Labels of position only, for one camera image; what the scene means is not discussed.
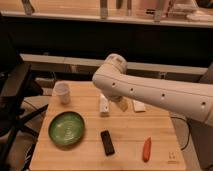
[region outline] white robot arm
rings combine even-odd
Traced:
[[[93,83],[111,101],[126,96],[213,126],[213,85],[128,76],[126,68],[122,56],[111,54]]]

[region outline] green bowl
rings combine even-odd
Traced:
[[[49,125],[49,137],[54,144],[67,146],[75,144],[84,133],[84,120],[80,114],[72,111],[57,115]]]

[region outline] metal rod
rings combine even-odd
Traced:
[[[100,0],[100,16],[101,19],[107,19],[108,17],[108,6],[107,0]]]
[[[30,0],[22,0],[22,4],[24,7],[25,14],[32,15],[35,12],[35,9],[33,8],[32,4],[30,3]]]
[[[132,15],[132,0],[127,0],[127,16]]]

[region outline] cable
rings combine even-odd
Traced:
[[[27,103],[29,106],[31,106],[33,109],[37,110],[37,107],[35,107],[32,103],[26,101],[26,100],[23,100],[23,102]]]
[[[189,125],[189,123],[188,123],[185,119],[183,119],[183,118],[179,118],[179,117],[175,117],[175,116],[174,116],[174,117],[171,117],[171,118],[172,118],[172,119],[179,119],[179,120],[185,122],[186,125],[187,125],[187,127],[188,127],[187,141],[186,141],[186,144],[181,148],[181,150],[183,151],[183,150],[185,150],[185,149],[188,147],[188,145],[189,145],[190,134],[191,134],[190,125]]]

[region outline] black chair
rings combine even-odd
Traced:
[[[0,170],[9,170],[6,159],[19,131],[38,137],[38,133],[25,123],[41,114],[47,105],[21,117],[21,104],[25,97],[41,95],[41,87],[35,82],[30,65],[25,63],[12,46],[11,38],[0,13],[0,137],[9,132],[0,149]]]

